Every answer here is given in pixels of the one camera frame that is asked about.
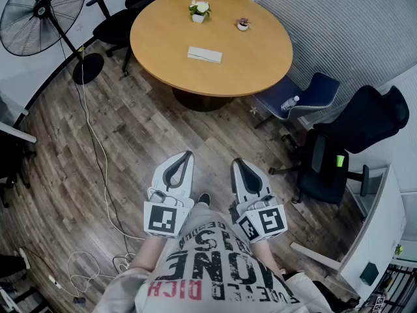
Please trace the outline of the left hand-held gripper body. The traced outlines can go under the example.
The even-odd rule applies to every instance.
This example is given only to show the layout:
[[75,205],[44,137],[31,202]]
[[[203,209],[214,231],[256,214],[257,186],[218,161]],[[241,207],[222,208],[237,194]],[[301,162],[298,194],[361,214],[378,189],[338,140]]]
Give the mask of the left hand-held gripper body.
[[148,189],[144,201],[144,231],[149,235],[178,238],[195,202],[184,196]]

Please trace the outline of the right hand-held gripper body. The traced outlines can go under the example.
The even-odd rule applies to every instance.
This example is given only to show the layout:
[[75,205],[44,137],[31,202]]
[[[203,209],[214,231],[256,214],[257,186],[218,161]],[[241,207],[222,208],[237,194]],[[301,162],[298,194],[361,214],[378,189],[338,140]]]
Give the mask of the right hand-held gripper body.
[[269,240],[287,231],[284,207],[274,194],[237,204],[237,224],[250,243]]

